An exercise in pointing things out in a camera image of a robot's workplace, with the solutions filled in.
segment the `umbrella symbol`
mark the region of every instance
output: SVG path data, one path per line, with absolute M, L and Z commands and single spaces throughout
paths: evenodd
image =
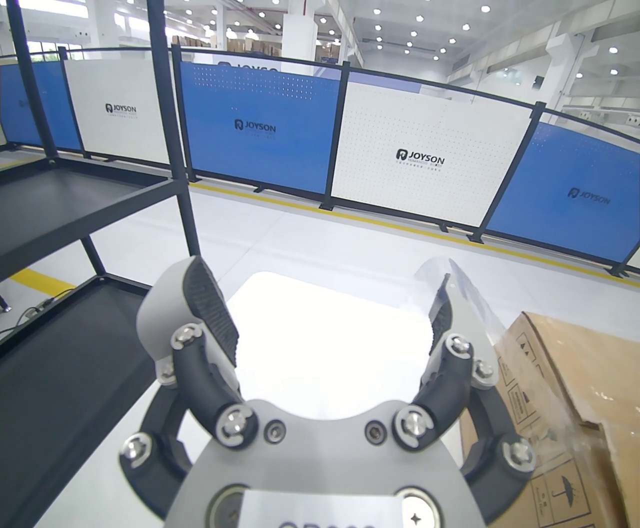
M 551 493 L 552 497 L 560 497 L 560 495 L 566 495 L 566 501 L 569 503 L 569 508 L 573 506 L 573 499 L 575 498 L 575 488 L 569 482 L 569 479 L 565 476 L 562 477 L 562 484 L 564 491 L 560 493 Z

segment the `blue panel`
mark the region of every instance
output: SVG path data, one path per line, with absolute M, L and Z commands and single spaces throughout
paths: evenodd
M 7 140 L 40 145 L 18 65 L 0 68 L 0 119 Z M 79 150 L 80 142 L 60 62 L 36 62 L 33 72 L 56 147 Z
M 40 144 L 18 64 L 0 66 L 0 120 L 7 141 Z
M 540 123 L 488 228 L 619 262 L 640 239 L 640 154 Z
M 182 63 L 196 169 L 324 193 L 338 81 Z

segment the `rack shelf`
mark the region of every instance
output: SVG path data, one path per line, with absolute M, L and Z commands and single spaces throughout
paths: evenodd
M 0 280 L 180 192 L 177 180 L 134 168 L 53 162 L 41 159 L 0 172 Z

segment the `white pillar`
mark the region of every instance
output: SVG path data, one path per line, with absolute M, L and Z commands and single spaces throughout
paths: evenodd
M 284 15 L 282 28 L 282 56 L 307 61 L 316 58 L 316 40 L 318 26 L 314 21 L 316 9 L 324 5 L 324 0 L 289 0 L 289 12 Z M 309 67 L 300 67 L 285 63 L 283 71 L 313 75 Z
M 597 52 L 598 45 L 592 44 L 586 35 L 565 33 L 550 39 L 547 42 L 547 53 L 551 55 L 551 64 L 540 88 L 539 100 L 546 102 L 547 108 L 561 109 L 582 61 Z
M 340 42 L 340 51 L 338 52 L 338 64 L 342 64 L 347 60 L 347 55 L 349 54 L 349 44 L 345 39 L 342 39 Z
M 0 55 L 13 55 L 15 48 L 13 47 L 13 38 L 9 31 L 9 22 L 6 23 L 6 31 L 0 31 Z
M 114 0 L 86 0 L 89 11 L 89 37 L 91 47 L 118 47 L 118 26 L 113 19 Z
M 216 49 L 227 50 L 227 8 L 220 3 L 216 6 L 218 14 L 216 15 Z

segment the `yellow floor line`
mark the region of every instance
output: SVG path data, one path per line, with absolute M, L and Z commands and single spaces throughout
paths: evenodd
M 494 252 L 494 253 L 501 253 L 503 255 L 510 255 L 512 257 L 518 257 L 519 259 L 525 259 L 525 260 L 531 260 L 533 262 L 539 262 L 541 264 L 548 264 L 549 266 L 555 266 L 557 268 L 563 268 L 563 269 L 569 269 L 570 271 L 578 271 L 579 273 L 584 273 L 585 275 L 591 275 L 591 276 L 595 276 L 598 278 L 604 278 L 606 280 L 611 280 L 613 282 L 618 282 L 621 284 L 627 284 L 629 286 L 633 286 L 635 288 L 640 288 L 640 282 L 637 281 L 632 281 L 632 280 L 625 280 L 623 278 L 618 278 L 618 277 L 614 277 L 606 272 L 603 271 L 597 271 L 594 269 L 587 269 L 587 268 L 582 268 L 580 266 L 575 266 L 573 264 L 568 264 L 566 262 L 558 262 L 556 260 L 553 259 L 547 259 L 545 257 L 539 257 L 536 255 L 529 255 L 527 253 L 522 253 L 519 251 L 514 251 L 514 250 L 510 250 L 507 248 L 499 248 L 496 246 L 489 246 L 487 244 L 484 244 L 482 246 L 480 246 L 479 244 L 476 244 L 475 242 L 472 242 L 470 240 L 462 240 L 460 238 L 456 238 L 456 237 L 452 237 L 449 235 L 445 235 L 445 234 L 440 234 L 440 233 L 434 233 L 431 231 L 427 231 L 424 229 L 419 229 L 419 228 L 415 228 L 415 227 L 409 227 L 409 226 L 404 226 L 404 225 L 398 225 L 392 222 L 387 222 L 384 220 L 376 220 L 374 218 L 364 218 L 363 216 L 358 216 L 356 214 L 348 214 L 345 212 L 339 212 L 339 211 L 326 211 L 324 209 L 319 209 L 318 207 L 314 207 L 313 205 L 304 205 L 304 204 L 297 204 L 295 202 L 288 202 L 287 200 L 279 200 L 277 198 L 270 198 L 269 196 L 260 196 L 260 195 L 256 195 L 255 193 L 245 193 L 242 191 L 234 191 L 233 189 L 225 189 L 225 188 L 221 188 L 221 187 L 215 187 L 212 185 L 207 185 L 207 184 L 202 184 L 202 183 L 191 183 L 189 184 L 191 187 L 195 187 L 197 189 L 205 189 L 207 191 L 214 191 L 216 193 L 222 193 L 225 195 L 232 195 L 232 196 L 240 196 L 242 198 L 249 198 L 250 200 L 256 200 L 258 202 L 266 202 L 268 204 L 276 204 L 276 205 L 283 205 L 285 207 L 292 207 L 293 209 L 299 209 L 302 211 L 309 211 L 309 212 L 313 212 L 316 214 L 327 214 L 329 216 L 333 216 L 334 218 L 344 218 L 345 220 L 354 220 L 357 222 L 362 222 L 362 223 L 368 223 L 371 225 L 377 225 L 377 226 L 381 226 L 381 227 L 387 227 L 390 229 L 396 229 L 398 231 L 404 231 L 404 232 L 408 232 L 408 233 L 414 233 L 414 234 L 418 234 L 418 235 L 422 235 L 422 236 L 426 236 L 426 237 L 430 237 L 430 238 L 435 238 L 438 240 L 446 240 L 447 242 L 454 242 L 456 244 L 460 244 L 462 246 L 472 246 L 475 249 L 478 248 L 482 248 L 486 251 L 490 251 L 490 252 Z
M 61 294 L 64 290 L 75 288 L 73 284 L 49 277 L 48 275 L 43 275 L 29 268 L 19 271 L 10 278 L 23 286 L 41 291 L 52 297 Z

